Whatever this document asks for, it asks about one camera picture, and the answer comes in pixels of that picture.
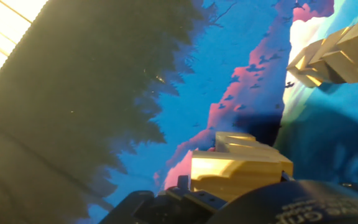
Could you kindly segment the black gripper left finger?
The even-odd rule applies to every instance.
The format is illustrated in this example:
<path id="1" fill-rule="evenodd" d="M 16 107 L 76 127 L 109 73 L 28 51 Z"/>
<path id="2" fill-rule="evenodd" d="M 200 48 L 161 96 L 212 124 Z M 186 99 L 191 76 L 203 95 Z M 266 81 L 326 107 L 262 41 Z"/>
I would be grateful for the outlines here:
<path id="1" fill-rule="evenodd" d="M 227 202 L 204 190 L 191 191 L 189 177 L 158 195 L 148 190 L 130 193 L 99 224 L 205 224 Z"/>

